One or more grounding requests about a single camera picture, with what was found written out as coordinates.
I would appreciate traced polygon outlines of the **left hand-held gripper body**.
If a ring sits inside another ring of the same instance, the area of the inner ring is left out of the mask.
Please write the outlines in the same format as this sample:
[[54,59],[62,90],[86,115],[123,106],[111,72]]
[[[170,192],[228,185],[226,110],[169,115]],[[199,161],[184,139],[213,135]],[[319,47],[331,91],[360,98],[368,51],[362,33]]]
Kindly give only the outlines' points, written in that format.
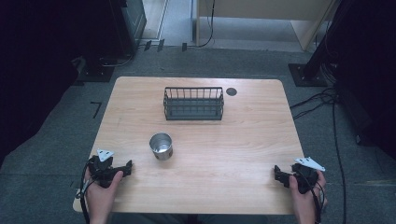
[[126,166],[113,167],[113,151],[97,149],[96,154],[88,161],[88,168],[94,181],[98,181],[103,188],[108,188],[115,174],[119,171],[126,175]]

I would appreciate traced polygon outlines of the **silver metal cup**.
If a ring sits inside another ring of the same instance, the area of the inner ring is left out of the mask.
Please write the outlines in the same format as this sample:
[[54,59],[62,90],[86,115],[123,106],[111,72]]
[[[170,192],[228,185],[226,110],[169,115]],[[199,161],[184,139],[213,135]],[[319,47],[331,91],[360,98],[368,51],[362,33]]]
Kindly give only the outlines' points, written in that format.
[[173,141],[167,133],[155,133],[152,135],[149,140],[149,147],[159,161],[167,161],[173,155]]

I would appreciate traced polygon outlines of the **person's left hand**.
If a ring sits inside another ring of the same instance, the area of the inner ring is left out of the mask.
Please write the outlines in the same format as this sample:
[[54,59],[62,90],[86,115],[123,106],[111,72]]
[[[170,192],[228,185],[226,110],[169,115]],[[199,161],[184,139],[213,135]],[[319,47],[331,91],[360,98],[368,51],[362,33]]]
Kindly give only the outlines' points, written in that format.
[[115,201],[118,186],[123,178],[123,171],[116,172],[108,188],[93,182],[86,190],[86,200],[92,215],[109,213]]

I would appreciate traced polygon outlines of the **black stand base plate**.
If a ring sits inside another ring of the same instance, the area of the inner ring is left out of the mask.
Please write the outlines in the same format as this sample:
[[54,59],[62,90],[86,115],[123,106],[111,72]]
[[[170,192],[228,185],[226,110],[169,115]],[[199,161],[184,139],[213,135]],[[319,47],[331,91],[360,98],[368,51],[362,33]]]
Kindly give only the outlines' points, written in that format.
[[289,63],[290,74],[296,87],[327,87],[325,77],[319,72],[313,72],[306,64]]
[[83,57],[76,58],[73,65],[78,71],[77,82],[109,82],[114,72],[112,66],[97,65],[90,68]]

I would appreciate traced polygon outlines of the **black metal stand post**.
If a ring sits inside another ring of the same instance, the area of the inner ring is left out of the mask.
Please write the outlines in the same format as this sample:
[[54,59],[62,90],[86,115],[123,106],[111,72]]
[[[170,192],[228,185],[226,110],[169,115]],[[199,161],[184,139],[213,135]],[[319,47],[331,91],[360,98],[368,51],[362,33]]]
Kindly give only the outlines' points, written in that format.
[[340,5],[335,11],[332,18],[332,24],[326,31],[325,36],[319,43],[319,46],[313,53],[311,59],[306,64],[313,72],[319,71],[321,64],[324,60],[330,56],[335,57],[337,55],[334,47],[336,38],[341,36],[340,26],[343,24],[344,17],[347,15],[350,7],[353,5],[355,0],[341,0]]

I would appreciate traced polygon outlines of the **person's right hand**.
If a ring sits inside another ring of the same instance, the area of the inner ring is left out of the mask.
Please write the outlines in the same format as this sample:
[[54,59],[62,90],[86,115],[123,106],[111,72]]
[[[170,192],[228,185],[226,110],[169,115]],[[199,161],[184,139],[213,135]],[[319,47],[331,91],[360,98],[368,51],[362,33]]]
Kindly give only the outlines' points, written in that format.
[[[326,179],[321,171],[317,171],[318,182],[313,188],[315,195],[318,197],[318,205],[324,208],[328,204],[326,198]],[[295,216],[302,214],[312,214],[317,217],[317,207],[314,196],[311,192],[301,194],[298,190],[298,182],[294,176],[290,176],[290,193],[292,198],[293,211]]]

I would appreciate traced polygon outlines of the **dark curtain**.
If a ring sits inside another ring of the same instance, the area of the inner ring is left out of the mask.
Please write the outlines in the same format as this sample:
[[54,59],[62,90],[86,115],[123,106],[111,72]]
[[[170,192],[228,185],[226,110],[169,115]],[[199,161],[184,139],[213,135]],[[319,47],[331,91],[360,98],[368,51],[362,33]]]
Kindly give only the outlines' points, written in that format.
[[34,136],[78,78],[95,66],[105,0],[0,0],[0,167]]
[[368,116],[362,133],[396,160],[396,0],[354,0],[339,34],[335,76]]

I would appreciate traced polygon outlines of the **black cabinet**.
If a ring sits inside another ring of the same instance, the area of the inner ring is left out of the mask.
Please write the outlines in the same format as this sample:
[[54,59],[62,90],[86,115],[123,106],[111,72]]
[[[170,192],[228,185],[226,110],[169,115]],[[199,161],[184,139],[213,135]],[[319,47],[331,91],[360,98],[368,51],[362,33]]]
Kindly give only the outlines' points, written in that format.
[[134,56],[145,26],[146,13],[142,0],[108,0],[115,26],[116,55]]

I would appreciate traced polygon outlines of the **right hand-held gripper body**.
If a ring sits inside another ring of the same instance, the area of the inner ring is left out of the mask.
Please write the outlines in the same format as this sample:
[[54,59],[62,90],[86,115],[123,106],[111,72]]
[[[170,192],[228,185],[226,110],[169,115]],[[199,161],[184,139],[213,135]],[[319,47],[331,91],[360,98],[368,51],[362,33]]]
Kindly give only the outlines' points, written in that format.
[[300,193],[305,194],[310,191],[318,181],[317,170],[325,172],[324,166],[314,161],[310,157],[297,158],[295,163],[291,166],[294,176],[298,182],[298,190]]

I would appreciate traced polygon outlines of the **light wooden partition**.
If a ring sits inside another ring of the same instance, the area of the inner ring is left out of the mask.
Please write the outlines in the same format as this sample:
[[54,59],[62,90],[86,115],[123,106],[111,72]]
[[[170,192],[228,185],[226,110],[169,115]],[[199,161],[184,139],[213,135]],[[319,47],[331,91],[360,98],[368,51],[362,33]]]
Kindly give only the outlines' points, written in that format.
[[307,50],[336,0],[191,0],[192,39],[200,45],[202,17],[290,21],[302,50]]

